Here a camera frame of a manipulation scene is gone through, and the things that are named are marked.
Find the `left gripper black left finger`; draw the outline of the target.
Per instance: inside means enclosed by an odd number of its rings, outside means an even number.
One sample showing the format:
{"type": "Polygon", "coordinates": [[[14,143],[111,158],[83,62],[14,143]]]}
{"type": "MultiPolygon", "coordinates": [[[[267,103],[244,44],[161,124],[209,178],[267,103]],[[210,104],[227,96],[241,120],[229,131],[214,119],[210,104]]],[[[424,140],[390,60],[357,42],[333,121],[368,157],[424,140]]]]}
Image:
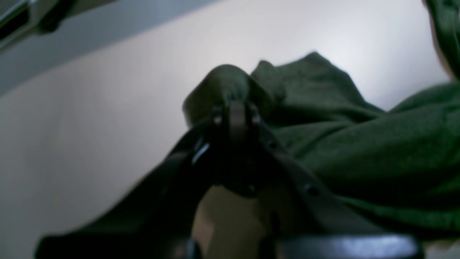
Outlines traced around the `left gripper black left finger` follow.
{"type": "Polygon", "coordinates": [[[37,259],[200,259],[191,237],[212,185],[239,192],[239,105],[213,108],[125,198],[77,231],[44,237],[37,259]]]}

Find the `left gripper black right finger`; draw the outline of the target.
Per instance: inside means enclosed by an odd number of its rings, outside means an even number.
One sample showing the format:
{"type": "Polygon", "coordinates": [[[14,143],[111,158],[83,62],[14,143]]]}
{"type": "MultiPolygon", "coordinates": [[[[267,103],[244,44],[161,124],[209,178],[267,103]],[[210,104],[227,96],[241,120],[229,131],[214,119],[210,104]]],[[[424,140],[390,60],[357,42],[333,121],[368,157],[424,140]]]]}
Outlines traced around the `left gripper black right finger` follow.
{"type": "Polygon", "coordinates": [[[260,259],[424,258],[416,238],[386,231],[335,198],[287,153],[255,105],[237,103],[237,143],[254,157],[251,180],[269,213],[260,259]]]}

